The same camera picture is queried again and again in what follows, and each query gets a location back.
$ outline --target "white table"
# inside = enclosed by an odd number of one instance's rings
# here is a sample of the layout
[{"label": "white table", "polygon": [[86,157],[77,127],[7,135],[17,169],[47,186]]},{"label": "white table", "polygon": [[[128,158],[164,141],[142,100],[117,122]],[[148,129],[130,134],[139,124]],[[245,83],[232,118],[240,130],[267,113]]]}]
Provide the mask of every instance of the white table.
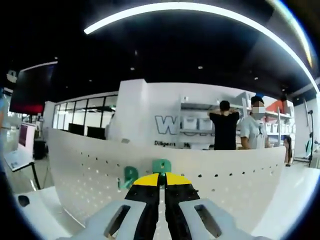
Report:
[{"label": "white table", "polygon": [[[25,207],[20,206],[18,202],[20,195],[27,196],[30,204]],[[44,240],[69,238],[83,229],[64,211],[54,186],[39,191],[15,194],[14,198],[21,213]]]},{"label": "white table", "polygon": [[31,166],[36,187],[38,188],[38,190],[41,189],[35,168],[35,160],[32,158],[32,156],[30,156],[23,150],[18,149],[16,151],[6,153],[4,155],[4,159],[12,172],[16,172]]}]

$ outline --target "ceiling light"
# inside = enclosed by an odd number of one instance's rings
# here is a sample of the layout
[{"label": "ceiling light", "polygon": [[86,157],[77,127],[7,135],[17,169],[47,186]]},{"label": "ceiling light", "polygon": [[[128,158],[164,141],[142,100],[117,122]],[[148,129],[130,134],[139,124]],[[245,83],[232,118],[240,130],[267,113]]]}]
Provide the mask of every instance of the ceiling light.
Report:
[{"label": "ceiling light", "polygon": [[116,14],[113,14],[111,16],[105,17],[101,19],[100,21],[92,24],[91,26],[87,27],[84,32],[86,34],[91,34],[94,31],[98,30],[99,28],[102,28],[108,24],[114,23],[118,20],[125,19],[134,15],[144,14],[144,13],[150,13],[150,12],[156,12],[156,11],[166,11],[166,10],[191,10],[191,11],[200,11],[200,12],[206,12],[206,13],[212,13],[216,15],[225,16],[227,18],[234,19],[236,21],[239,21],[243,24],[246,24],[259,32],[265,34],[269,38],[271,38],[273,41],[275,41],[280,47],[282,47],[302,68],[306,76],[309,78],[310,82],[312,83],[315,91],[320,94],[320,90],[317,87],[317,84],[315,83],[314,78],[312,77],[311,73],[305,66],[305,64],[302,62],[302,60],[298,57],[298,55],[277,35],[275,35],[272,31],[264,27],[263,25],[257,23],[256,21],[253,21],[252,19],[243,16],[239,13],[236,13],[231,10],[227,10],[221,7],[202,4],[202,3],[194,3],[194,2],[161,2],[161,3],[153,3],[143,6],[138,6],[134,8],[130,8],[121,12],[118,12]]}]

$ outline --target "black ceiling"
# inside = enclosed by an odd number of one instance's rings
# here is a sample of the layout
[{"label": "black ceiling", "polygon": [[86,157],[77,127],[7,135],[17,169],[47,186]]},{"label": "black ceiling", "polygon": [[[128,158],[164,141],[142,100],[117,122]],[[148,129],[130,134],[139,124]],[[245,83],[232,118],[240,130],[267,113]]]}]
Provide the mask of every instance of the black ceiling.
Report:
[{"label": "black ceiling", "polygon": [[[58,57],[50,91],[53,101],[117,91],[120,81],[140,78],[147,82],[221,85],[275,98],[282,96],[283,89],[290,94],[309,83],[302,69],[272,40],[249,26],[210,13],[144,13],[90,35],[83,32],[104,17],[150,2],[13,3],[13,13],[5,14],[8,25],[3,47],[7,62],[2,66],[3,72],[8,68],[19,71]],[[262,25],[267,25],[274,14],[264,1],[217,0],[214,5]],[[300,53],[302,48],[294,44],[292,49]],[[307,64],[306,57],[299,56]]]}]

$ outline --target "white curved partition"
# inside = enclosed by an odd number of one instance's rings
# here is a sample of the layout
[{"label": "white curved partition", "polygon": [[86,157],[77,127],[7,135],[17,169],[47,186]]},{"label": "white curved partition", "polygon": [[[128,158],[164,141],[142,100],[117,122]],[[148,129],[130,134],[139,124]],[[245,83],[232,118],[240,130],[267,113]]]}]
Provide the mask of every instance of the white curved partition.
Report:
[{"label": "white curved partition", "polygon": [[[239,228],[251,233],[274,196],[285,157],[284,147],[233,151],[137,147],[56,129],[49,130],[48,145],[59,200],[83,225],[110,201],[126,196],[127,190],[117,186],[124,167],[137,168],[141,177],[151,173],[152,160],[165,158],[172,172],[184,174],[201,198],[225,209]],[[163,209],[160,201],[157,233],[159,239],[170,239],[168,231],[162,231],[167,229]]]}]

